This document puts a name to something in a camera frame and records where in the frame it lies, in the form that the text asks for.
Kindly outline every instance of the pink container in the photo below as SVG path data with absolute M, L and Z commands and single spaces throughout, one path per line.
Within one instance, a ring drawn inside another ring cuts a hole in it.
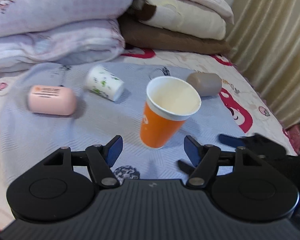
M 70 88 L 35 85 L 28 95 L 28 107 L 33 113 L 71 115 L 77 99 Z

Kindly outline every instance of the bed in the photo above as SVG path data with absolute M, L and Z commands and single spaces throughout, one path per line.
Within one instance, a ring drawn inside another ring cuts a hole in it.
M 240 75 L 231 62 L 221 55 L 200 55 L 186 52 L 173 52 L 152 49 L 132 48 L 113 60 L 148 65 L 179 66 L 199 72 L 216 73 L 222 78 L 220 97 L 231 112 L 235 122 L 246 134 L 259 133 L 283 145 L 289 155 L 296 155 L 289 137 L 279 121 L 263 103 L 249 83 Z M 22 77 L 23 72 L 0 74 L 0 110 L 13 83 Z M 154 76 L 162 75 L 158 69 Z M 13 221 L 5 192 L 7 184 L 2 174 L 0 159 L 0 229 Z

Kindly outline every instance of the white paper cup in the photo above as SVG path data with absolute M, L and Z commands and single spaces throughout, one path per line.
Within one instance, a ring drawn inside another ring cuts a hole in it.
M 151 80 L 146 93 L 140 139 L 159 149 L 199 110 L 201 98 L 189 83 L 170 76 Z
M 102 65 L 92 68 L 86 77 L 85 86 L 96 94 L 116 101 L 122 95 L 124 82 Z

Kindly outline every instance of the metal pin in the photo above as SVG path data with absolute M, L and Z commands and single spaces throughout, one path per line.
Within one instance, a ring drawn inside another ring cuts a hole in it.
M 117 180 L 114 178 L 104 178 L 101 180 L 101 183 L 105 186 L 114 186 L 115 184 L 117 184 Z
M 192 186 L 202 186 L 204 184 L 204 179 L 198 178 L 198 177 L 194 177 L 194 178 L 189 179 L 189 183 Z

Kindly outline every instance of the curtain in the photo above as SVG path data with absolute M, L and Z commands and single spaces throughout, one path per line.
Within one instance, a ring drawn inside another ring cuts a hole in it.
M 234 0 L 230 59 L 285 128 L 300 123 L 300 0 Z

